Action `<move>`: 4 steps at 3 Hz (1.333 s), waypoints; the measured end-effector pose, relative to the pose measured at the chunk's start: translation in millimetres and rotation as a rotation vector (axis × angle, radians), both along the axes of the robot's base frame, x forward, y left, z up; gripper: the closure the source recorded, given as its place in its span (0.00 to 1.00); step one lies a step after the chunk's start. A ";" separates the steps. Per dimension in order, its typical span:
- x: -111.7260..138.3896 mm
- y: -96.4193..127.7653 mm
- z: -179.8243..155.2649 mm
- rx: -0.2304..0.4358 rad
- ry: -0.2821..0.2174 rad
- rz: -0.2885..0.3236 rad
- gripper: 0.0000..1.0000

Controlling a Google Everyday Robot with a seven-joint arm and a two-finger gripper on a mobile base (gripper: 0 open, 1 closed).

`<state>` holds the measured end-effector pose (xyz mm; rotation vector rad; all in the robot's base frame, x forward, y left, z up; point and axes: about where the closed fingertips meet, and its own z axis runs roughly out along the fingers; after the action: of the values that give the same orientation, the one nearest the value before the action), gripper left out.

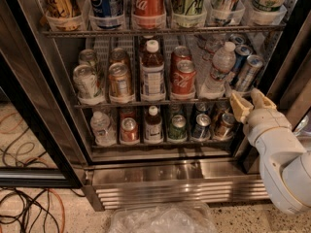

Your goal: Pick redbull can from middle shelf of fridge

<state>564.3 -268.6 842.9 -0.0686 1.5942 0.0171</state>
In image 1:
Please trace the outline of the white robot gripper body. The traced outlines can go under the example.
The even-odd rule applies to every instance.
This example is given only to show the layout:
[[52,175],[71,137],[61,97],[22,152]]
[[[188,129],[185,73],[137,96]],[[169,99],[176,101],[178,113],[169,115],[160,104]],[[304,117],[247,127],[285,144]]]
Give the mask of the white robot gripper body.
[[255,109],[248,115],[243,132],[253,146],[263,133],[278,128],[292,129],[292,125],[276,109]]

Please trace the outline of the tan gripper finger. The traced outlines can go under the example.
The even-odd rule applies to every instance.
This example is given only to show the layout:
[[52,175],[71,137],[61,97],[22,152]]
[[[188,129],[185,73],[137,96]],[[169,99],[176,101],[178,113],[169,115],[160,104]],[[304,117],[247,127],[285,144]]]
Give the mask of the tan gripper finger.
[[257,88],[252,89],[251,98],[256,109],[277,109],[277,106]]
[[245,123],[247,116],[254,108],[253,104],[235,91],[231,93],[229,102],[233,110],[235,119],[238,122]]

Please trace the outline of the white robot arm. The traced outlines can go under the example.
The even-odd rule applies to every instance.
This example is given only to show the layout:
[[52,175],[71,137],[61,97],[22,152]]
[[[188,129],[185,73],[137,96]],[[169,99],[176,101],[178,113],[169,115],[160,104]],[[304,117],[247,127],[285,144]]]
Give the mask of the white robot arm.
[[259,173],[270,200],[288,215],[310,211],[311,151],[268,97],[254,88],[251,98],[247,101],[233,90],[229,101],[248,142],[259,153]]

